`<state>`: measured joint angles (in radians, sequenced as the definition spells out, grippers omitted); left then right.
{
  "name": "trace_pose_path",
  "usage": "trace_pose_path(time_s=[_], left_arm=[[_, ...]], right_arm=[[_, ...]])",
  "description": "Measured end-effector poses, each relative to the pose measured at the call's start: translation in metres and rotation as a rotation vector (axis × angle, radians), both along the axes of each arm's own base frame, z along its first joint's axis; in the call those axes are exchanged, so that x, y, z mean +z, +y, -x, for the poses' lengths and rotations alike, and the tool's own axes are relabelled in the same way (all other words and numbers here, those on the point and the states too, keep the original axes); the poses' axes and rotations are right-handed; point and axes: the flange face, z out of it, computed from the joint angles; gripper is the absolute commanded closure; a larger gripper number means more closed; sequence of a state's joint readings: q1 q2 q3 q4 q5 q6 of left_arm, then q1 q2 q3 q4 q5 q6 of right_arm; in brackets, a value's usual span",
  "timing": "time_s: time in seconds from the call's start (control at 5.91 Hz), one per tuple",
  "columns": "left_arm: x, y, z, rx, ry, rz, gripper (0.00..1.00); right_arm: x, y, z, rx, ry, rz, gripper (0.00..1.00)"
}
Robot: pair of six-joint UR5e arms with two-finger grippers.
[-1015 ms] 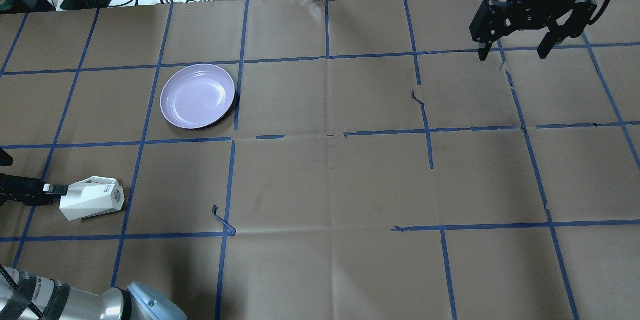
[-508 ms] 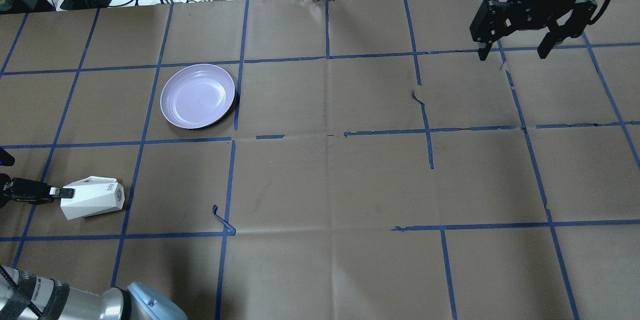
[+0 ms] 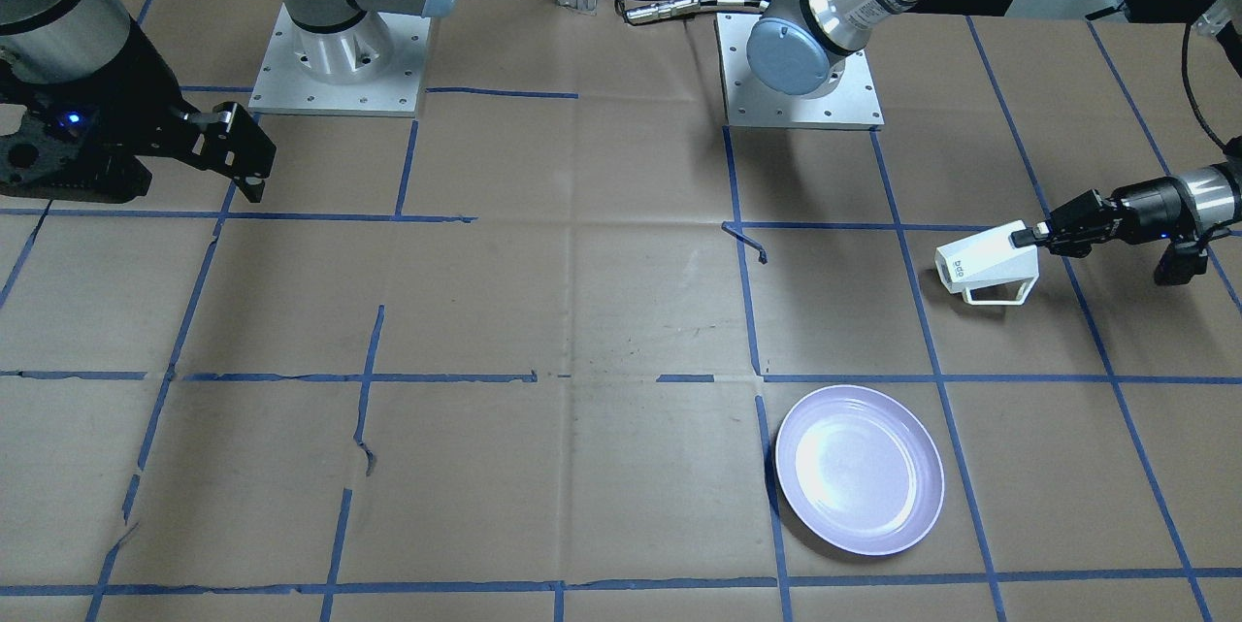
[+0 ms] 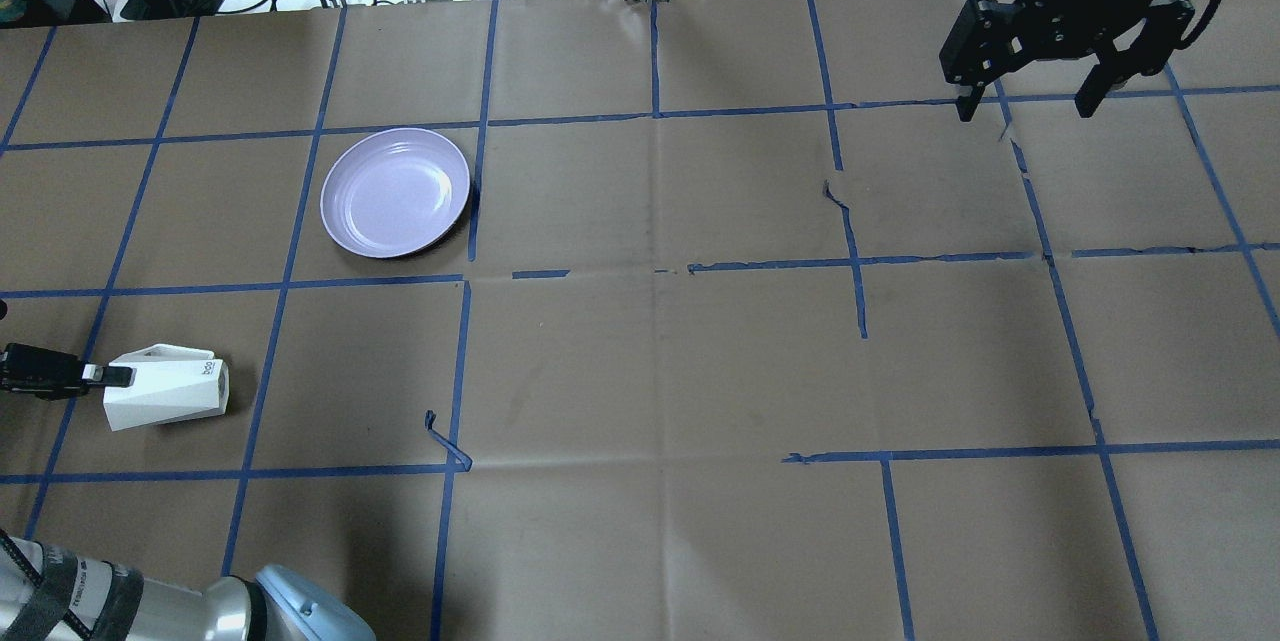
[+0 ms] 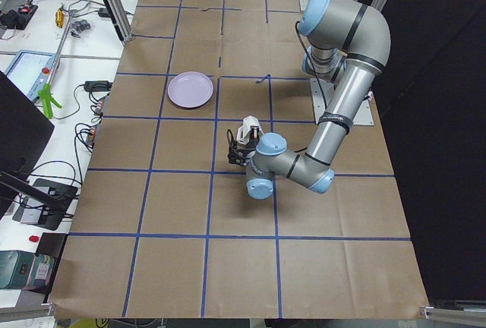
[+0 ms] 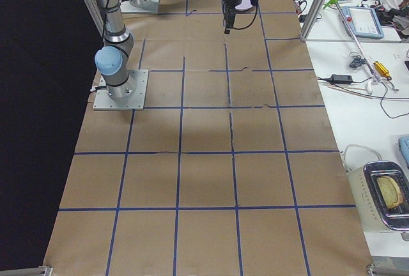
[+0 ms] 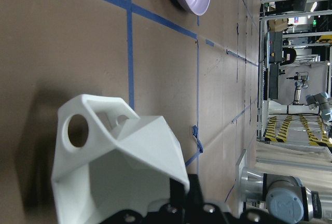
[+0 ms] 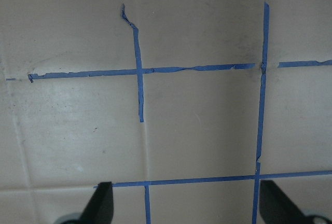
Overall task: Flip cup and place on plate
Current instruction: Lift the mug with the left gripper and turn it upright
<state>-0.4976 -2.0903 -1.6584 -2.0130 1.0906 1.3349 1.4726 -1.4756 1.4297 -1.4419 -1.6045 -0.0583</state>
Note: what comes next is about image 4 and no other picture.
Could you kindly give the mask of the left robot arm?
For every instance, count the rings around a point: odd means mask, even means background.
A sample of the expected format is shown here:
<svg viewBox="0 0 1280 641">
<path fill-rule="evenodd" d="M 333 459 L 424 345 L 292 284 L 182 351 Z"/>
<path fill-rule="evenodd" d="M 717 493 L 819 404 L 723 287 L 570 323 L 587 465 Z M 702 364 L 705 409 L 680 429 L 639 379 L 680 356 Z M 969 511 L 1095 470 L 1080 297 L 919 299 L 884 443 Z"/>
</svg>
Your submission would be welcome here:
<svg viewBox="0 0 1280 641">
<path fill-rule="evenodd" d="M 45 400 L 101 390 L 111 430 L 220 416 L 229 368 L 212 351 L 156 344 L 90 363 L 63 351 L 12 344 L 3 389 Z M 3 536 L 5 640 L 371 640 L 370 624 L 303 576 L 276 564 L 204 590 L 161 582 L 119 563 Z"/>
</svg>

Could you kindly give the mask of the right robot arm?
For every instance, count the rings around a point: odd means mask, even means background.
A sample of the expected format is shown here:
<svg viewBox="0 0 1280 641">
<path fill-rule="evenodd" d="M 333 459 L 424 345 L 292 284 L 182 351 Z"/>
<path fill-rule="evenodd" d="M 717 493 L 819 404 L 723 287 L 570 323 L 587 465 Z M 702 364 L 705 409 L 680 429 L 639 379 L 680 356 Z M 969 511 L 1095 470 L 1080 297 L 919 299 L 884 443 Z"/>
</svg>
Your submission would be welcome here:
<svg viewBox="0 0 1280 641">
<path fill-rule="evenodd" d="M 1074 97 L 1079 116 L 1089 118 L 1111 90 L 1133 75 L 1156 75 L 1175 50 L 1196 44 L 1221 3 L 1197 12 L 1192 0 L 965 0 L 940 67 L 957 88 L 957 116 L 969 122 L 1006 73 L 1093 56 L 1096 67 Z"/>
</svg>

